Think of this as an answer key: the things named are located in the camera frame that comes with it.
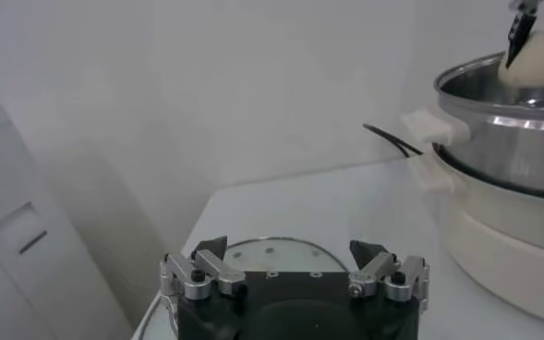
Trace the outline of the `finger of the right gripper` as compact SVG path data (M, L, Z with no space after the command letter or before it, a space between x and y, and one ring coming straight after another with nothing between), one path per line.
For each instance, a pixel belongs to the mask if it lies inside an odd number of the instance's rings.
M542 0L511 0L508 7L515 12L508 32L509 47L505 66L509 68L525 46L537 20L538 7Z

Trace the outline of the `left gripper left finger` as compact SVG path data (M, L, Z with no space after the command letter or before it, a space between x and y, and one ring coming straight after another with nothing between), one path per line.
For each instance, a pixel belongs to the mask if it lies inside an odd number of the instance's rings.
M227 297L247 293L247 275L224 262L227 237L201 241L189 257L169 252L160 263L160 294L187 300L208 299L214 291Z

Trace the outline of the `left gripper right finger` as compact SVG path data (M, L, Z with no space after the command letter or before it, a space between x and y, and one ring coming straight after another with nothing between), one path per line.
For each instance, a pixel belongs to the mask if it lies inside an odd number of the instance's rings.
M357 271L348 275L348 293L352 298L370 298L381 289L393 302L429 301L429 266L419 256L400 261L395 253L379 244L351 240L349 250Z

